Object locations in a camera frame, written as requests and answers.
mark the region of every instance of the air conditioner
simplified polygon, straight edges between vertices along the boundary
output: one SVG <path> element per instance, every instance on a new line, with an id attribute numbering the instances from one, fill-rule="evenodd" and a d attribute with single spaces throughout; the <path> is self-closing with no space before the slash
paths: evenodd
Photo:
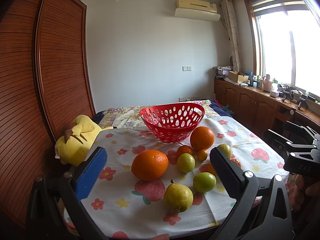
<path id="1" fill-rule="evenodd" d="M 217 22 L 220 14 L 217 14 L 217 6 L 199 0 L 177 0 L 175 17 L 191 18 Z"/>

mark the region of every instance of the curtain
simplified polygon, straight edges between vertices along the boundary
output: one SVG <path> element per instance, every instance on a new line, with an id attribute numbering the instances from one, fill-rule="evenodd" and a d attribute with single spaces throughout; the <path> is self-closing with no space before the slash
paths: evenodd
<path id="1" fill-rule="evenodd" d="M 233 71 L 242 72 L 241 58 L 238 47 L 239 38 L 235 10 L 233 9 L 232 2 L 229 0 L 223 0 L 221 2 L 221 7 L 231 41 Z"/>

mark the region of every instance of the window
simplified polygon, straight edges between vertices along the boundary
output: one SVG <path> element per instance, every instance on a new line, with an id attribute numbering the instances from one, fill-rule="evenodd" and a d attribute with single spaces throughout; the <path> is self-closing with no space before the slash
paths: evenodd
<path id="1" fill-rule="evenodd" d="M 245 0 L 257 73 L 320 96 L 320 26 L 302 0 Z"/>

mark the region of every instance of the green fruit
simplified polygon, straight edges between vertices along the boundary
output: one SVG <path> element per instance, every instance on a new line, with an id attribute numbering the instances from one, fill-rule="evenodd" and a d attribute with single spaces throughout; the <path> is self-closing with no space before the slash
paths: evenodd
<path id="1" fill-rule="evenodd" d="M 230 145 L 226 143 L 221 143 L 218 147 L 228 156 L 229 160 L 231 159 L 232 151 Z"/>
<path id="2" fill-rule="evenodd" d="M 178 169 L 184 173 L 188 173 L 195 168 L 195 159 L 189 153 L 183 153 L 177 160 Z"/>
<path id="3" fill-rule="evenodd" d="M 169 211 L 184 212 L 193 202 L 193 194 L 191 189 L 171 180 L 171 183 L 164 192 L 164 205 Z"/>
<path id="4" fill-rule="evenodd" d="M 193 187 L 200 193 L 212 190 L 216 186 L 216 183 L 216 177 L 208 172 L 201 172 L 193 178 Z"/>

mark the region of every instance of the plush toy tag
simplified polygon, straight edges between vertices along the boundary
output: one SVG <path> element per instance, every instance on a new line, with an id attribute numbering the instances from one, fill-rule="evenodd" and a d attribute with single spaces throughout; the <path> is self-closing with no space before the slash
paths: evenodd
<path id="1" fill-rule="evenodd" d="M 58 146 L 57 146 L 57 145 L 54 146 L 54 151 L 55 151 L 55 153 L 56 153 L 55 158 L 56 158 L 56 159 L 59 159 L 59 158 L 60 158 L 60 155 L 59 155 L 59 150 L 58 150 Z"/>

